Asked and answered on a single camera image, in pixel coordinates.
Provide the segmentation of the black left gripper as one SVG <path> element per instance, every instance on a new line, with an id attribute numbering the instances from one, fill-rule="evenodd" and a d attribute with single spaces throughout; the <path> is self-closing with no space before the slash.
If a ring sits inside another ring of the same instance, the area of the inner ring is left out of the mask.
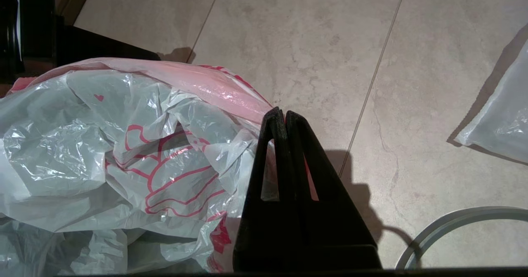
<path id="1" fill-rule="evenodd" d="M 101 57 L 161 60 L 149 50 L 74 26 L 62 26 L 56 40 L 55 0 L 0 0 L 2 84 Z"/>

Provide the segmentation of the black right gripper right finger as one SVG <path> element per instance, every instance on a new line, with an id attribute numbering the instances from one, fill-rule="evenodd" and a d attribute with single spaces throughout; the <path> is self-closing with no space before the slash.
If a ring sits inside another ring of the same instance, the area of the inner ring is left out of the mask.
<path id="1" fill-rule="evenodd" d="M 310 270 L 381 269 L 377 245 L 308 121 L 285 117 L 301 224 L 301 264 Z"/>

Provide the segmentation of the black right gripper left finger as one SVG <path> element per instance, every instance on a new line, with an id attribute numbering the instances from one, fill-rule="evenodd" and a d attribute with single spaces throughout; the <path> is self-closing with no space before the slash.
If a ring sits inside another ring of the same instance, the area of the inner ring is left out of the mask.
<path id="1" fill-rule="evenodd" d="M 278 201 L 262 199 L 270 140 L 275 145 Z M 233 251 L 234 271 L 302 271 L 299 203 L 305 191 L 305 161 L 294 157 L 283 111 L 275 107 L 263 117 Z"/>

